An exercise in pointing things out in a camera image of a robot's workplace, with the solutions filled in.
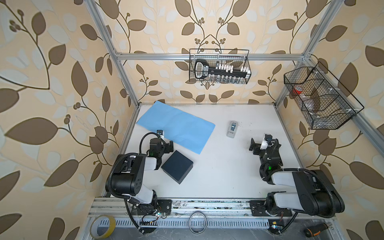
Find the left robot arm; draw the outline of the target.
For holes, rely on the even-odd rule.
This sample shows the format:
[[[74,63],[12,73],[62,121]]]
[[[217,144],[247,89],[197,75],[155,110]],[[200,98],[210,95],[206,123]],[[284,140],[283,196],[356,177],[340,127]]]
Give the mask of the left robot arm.
[[[124,200],[128,216],[141,234],[153,232],[159,218],[171,213],[171,200],[158,200],[156,191],[144,184],[144,172],[158,170],[162,157],[174,151],[173,141],[164,140],[164,131],[149,132],[143,136],[138,153],[118,155],[107,178],[106,191]]]

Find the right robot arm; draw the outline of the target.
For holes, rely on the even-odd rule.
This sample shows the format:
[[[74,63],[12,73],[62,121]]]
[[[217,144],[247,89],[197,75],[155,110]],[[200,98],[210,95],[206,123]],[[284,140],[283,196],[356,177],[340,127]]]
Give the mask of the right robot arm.
[[[266,134],[260,144],[251,140],[249,150],[260,158],[259,174],[269,185],[294,188],[270,192],[264,201],[250,201],[253,216],[291,216],[292,212],[332,218],[345,210],[341,195],[322,170],[284,168],[278,139]]]

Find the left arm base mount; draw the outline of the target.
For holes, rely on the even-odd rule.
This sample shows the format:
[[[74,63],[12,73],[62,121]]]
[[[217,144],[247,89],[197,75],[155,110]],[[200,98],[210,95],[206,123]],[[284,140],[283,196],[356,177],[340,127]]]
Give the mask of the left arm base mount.
[[[156,215],[169,216],[172,211],[172,200],[171,199],[155,199],[151,204],[140,204],[133,205],[133,214],[138,216],[144,215]]]

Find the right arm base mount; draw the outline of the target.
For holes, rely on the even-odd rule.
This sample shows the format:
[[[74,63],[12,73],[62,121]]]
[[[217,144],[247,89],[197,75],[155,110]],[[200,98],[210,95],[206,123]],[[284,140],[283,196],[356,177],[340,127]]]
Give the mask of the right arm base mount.
[[[250,209],[253,217],[292,217],[292,211],[279,208],[276,204],[266,200],[251,200]]]

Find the blue wrapping paper sheet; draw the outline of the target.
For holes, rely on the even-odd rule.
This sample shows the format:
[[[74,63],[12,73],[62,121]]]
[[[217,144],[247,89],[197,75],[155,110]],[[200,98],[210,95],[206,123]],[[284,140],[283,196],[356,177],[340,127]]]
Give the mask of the blue wrapping paper sheet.
[[[137,124],[151,132],[163,130],[166,139],[196,154],[203,151],[216,126],[159,101],[143,114]]]

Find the dark navy gift box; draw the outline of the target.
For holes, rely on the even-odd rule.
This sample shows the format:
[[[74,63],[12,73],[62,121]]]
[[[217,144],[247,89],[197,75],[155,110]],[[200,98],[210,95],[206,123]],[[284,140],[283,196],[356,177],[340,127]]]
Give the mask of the dark navy gift box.
[[[161,166],[161,169],[180,185],[193,166],[193,161],[179,151],[175,151]]]

